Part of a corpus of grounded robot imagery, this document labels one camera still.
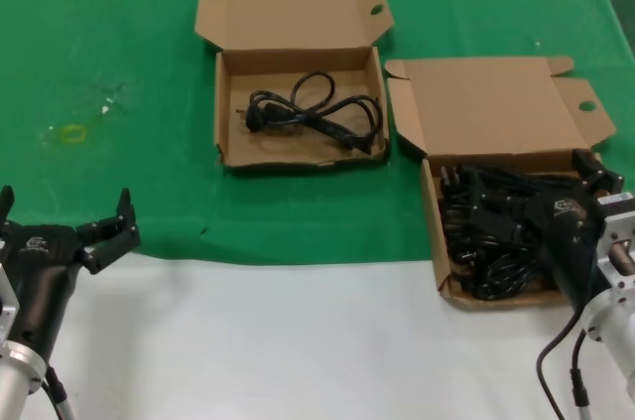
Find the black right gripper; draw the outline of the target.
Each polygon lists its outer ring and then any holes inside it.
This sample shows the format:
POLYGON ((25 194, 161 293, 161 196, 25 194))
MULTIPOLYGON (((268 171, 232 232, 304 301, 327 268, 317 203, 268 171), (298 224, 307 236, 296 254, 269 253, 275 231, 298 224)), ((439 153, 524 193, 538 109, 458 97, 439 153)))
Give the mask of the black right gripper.
POLYGON ((601 232, 594 197, 619 194, 624 177, 582 149, 571 152, 571 164, 579 176, 572 193, 541 193, 527 204, 540 187, 536 176, 504 169, 466 169, 465 178, 468 224, 504 243, 523 244, 525 212, 538 239, 541 263, 578 311, 600 286, 592 273, 601 232))

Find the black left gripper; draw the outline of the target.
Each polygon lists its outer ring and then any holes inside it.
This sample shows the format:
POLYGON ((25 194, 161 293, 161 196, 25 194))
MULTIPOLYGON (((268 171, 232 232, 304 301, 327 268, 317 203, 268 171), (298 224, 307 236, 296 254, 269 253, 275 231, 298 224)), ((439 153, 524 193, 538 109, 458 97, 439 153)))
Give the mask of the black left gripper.
POLYGON ((114 216, 75 230, 13 222, 9 213, 14 201, 12 187, 5 185, 0 193, 1 264, 19 302, 8 340, 49 359, 81 264, 92 275, 100 273, 141 244, 140 231, 127 188, 114 216))

